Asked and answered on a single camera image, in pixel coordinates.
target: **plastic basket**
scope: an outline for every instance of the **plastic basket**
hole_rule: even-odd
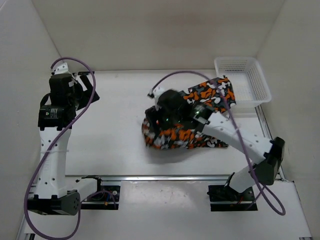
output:
[[[271,94],[259,62],[253,57],[217,57],[216,75],[232,83],[236,108],[254,108],[271,101]]]

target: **white table surface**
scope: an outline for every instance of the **white table surface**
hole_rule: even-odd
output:
[[[66,174],[81,175],[229,175],[246,165],[233,147],[156,150],[146,148],[141,131],[145,110],[154,102],[149,90],[172,70],[97,71],[100,100],[73,126]],[[215,70],[201,70],[214,78]],[[183,90],[204,80],[178,74],[161,84]],[[245,129],[262,136],[257,115],[238,116]]]
[[[258,211],[211,212],[208,181],[121,183],[119,210],[82,210],[74,240],[299,240],[311,237],[294,183],[270,187],[286,215],[273,212],[261,197]],[[69,235],[77,216],[31,213],[35,226],[47,235]],[[32,233],[26,226],[25,233]]]

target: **white enclosure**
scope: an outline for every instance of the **white enclosure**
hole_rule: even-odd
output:
[[[142,223],[149,222],[159,211],[157,227],[149,222],[148,231],[135,235],[136,239],[149,239],[167,229],[164,239],[199,237],[187,234],[188,224],[193,224],[187,221],[187,213],[196,216],[195,219],[206,219],[207,222],[198,223],[199,228],[211,221],[222,231],[225,221],[237,229],[240,217],[244,228],[250,227],[251,221],[261,220],[265,226],[273,223],[269,231],[254,225],[255,234],[262,234],[265,239],[281,236],[281,239],[298,240],[310,237],[310,232],[315,239],[320,238],[319,42],[318,0],[0,0],[0,187],[3,192],[0,239],[15,239],[23,219],[24,192],[39,162],[39,103],[49,91],[50,65],[59,56],[76,57],[91,66],[96,71],[97,92],[101,97],[72,130],[66,174],[122,177],[227,176],[244,167],[245,157],[232,147],[172,153],[146,149],[141,123],[144,110],[153,104],[146,97],[149,89],[172,70],[198,69],[215,77],[216,57],[256,58],[272,96],[270,102],[262,105],[267,124],[262,109],[253,107],[236,112],[236,121],[260,136],[268,135],[268,125],[273,137],[280,136],[286,141],[282,166],[285,177],[294,184],[278,181],[273,186],[288,209],[286,223],[277,225],[281,224],[281,217],[270,214],[262,199],[254,216],[210,215],[200,206],[206,200],[195,200],[192,194],[197,190],[188,191],[189,183],[183,182],[172,186],[165,182],[165,188],[154,182],[150,185],[123,182],[123,208],[118,215],[112,213],[113,219],[134,231],[137,229],[128,225],[131,218],[125,219],[127,214],[139,211],[134,226],[143,229]],[[74,72],[84,70],[73,62],[69,65]],[[169,78],[164,86],[186,88],[200,82],[197,77],[180,75]],[[174,196],[164,211],[172,209],[172,212],[166,215],[161,212],[162,204],[172,200],[169,191],[163,202],[149,201],[148,208],[154,213],[150,216],[139,205],[148,203],[143,195],[136,201],[130,200],[136,194],[133,186],[141,192],[154,186],[172,192],[183,189],[182,195],[188,193],[190,197]],[[200,189],[205,193],[205,186]],[[175,208],[177,203],[188,208]],[[89,228],[102,228],[101,222],[106,221],[104,212],[85,211],[83,215],[82,228],[75,238],[79,240],[80,235],[89,237]],[[174,222],[166,225],[167,218],[178,216],[185,219],[179,224],[175,222],[176,225]],[[41,218],[34,220],[42,223]],[[71,231],[59,226],[57,221],[52,224],[56,224],[56,229],[43,226],[42,230],[52,231],[51,234]],[[92,239],[102,234],[108,236],[106,229],[99,229]],[[31,233],[28,227],[20,232]],[[227,239],[252,237],[245,232],[233,235],[237,232],[231,231]],[[203,227],[202,233],[200,239],[214,239],[209,228]],[[112,238],[124,240],[132,236],[123,232]]]

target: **cloth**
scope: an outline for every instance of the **cloth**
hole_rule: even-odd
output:
[[[225,96],[230,108],[236,105],[233,87],[228,78],[218,78],[215,85],[220,89],[223,96]],[[210,81],[205,81],[192,86],[188,88],[187,91],[180,91],[179,93],[190,105],[200,102],[213,107],[216,111],[221,113],[226,111],[224,102],[220,98],[220,94]],[[151,131],[147,118],[144,118],[142,123],[142,134],[147,147],[156,149],[193,149],[197,147],[226,148],[228,146],[225,142],[212,136],[202,134],[194,129],[185,129],[183,125],[176,125],[170,129],[160,130],[161,131],[158,134]]]

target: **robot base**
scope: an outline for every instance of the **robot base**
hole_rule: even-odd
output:
[[[234,212],[234,211],[257,211],[257,205],[254,203],[248,208],[251,202],[255,199],[255,194],[252,187],[246,189],[238,195],[227,195],[223,198],[226,191],[225,185],[210,185],[208,186],[211,212]]]

